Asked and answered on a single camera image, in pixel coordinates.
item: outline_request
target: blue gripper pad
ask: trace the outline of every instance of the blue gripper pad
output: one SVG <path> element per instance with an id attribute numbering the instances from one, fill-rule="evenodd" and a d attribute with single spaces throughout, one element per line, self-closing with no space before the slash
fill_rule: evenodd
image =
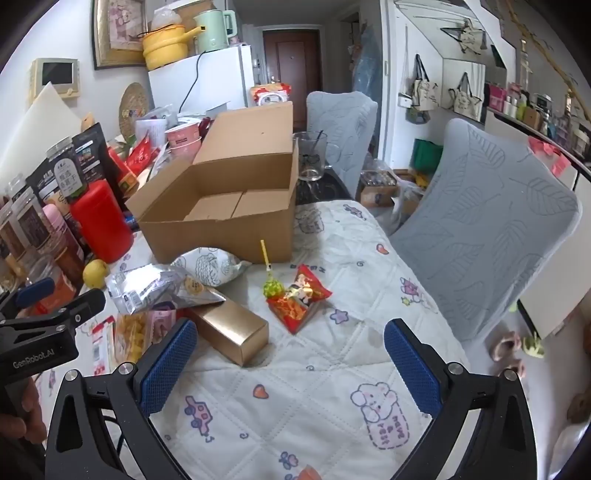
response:
<path id="1" fill-rule="evenodd" d="M 442 408 L 439 382 L 393 320 L 384 329 L 384 346 L 418 409 L 435 418 Z"/>
<path id="2" fill-rule="evenodd" d="M 163 409 L 196 345 L 197 327 L 186 322 L 142 382 L 139 407 L 146 416 Z"/>

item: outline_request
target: picture frame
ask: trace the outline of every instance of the picture frame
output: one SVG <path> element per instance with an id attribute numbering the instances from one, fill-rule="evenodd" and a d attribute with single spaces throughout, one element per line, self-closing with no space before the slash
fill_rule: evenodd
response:
<path id="1" fill-rule="evenodd" d="M 144 66 L 140 33 L 148 31 L 145 0 L 90 0 L 95 70 Z"/>

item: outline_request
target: white quilted bedsheet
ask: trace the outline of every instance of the white quilted bedsheet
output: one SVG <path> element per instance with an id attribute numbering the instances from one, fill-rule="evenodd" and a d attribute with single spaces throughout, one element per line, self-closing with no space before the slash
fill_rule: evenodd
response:
<path id="1" fill-rule="evenodd" d="M 131 258 L 114 268 L 149 261 L 139 234 Z M 269 311 L 261 290 L 265 268 L 254 265 L 221 290 L 269 321 L 269 345 L 240 368 L 199 339 L 164 409 L 151 416 L 195 480 L 297 480 L 306 465 L 323 480 L 390 479 L 431 418 L 418 410 L 384 349 L 386 323 L 404 319 L 444 361 L 468 366 L 435 302 L 361 205 L 298 207 L 293 258 L 273 265 L 274 274 L 290 284 L 299 264 L 333 292 L 302 330 L 289 334 Z M 108 303 L 102 318 L 114 313 Z M 84 333 L 91 327 L 76 337 L 80 357 L 38 383 L 47 422 L 64 373 L 72 367 L 92 373 Z M 122 460 L 141 477 L 126 446 Z"/>

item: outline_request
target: screw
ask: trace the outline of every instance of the screw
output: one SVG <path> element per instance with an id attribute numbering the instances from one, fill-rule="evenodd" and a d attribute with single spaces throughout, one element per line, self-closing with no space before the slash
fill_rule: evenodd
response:
<path id="1" fill-rule="evenodd" d="M 68 370 L 66 372 L 66 374 L 64 375 L 64 379 L 67 382 L 71 382 L 72 380 L 74 380 L 76 377 L 78 376 L 78 370 Z"/>
<path id="2" fill-rule="evenodd" d="M 119 368 L 117 369 L 117 371 L 121 374 L 121 375 L 127 375 L 129 373 L 131 373 L 131 371 L 134 369 L 134 365 L 130 364 L 129 362 L 125 362 L 124 364 L 121 364 L 119 366 Z"/>
<path id="3" fill-rule="evenodd" d="M 449 364 L 447 369 L 453 375 L 462 375 L 464 373 L 464 367 L 462 367 L 457 362 L 452 362 L 451 364 Z"/>
<path id="4" fill-rule="evenodd" d="M 507 380 L 510 380 L 512 382 L 517 380 L 517 374 L 511 369 L 505 370 L 504 375 Z"/>

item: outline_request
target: wall thermostat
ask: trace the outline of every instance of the wall thermostat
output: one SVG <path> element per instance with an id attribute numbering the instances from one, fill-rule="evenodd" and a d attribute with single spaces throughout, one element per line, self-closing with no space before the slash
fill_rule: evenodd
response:
<path id="1" fill-rule="evenodd" d="M 62 98 L 80 96 L 80 69 L 76 59 L 36 59 L 31 66 L 29 104 L 50 83 Z"/>

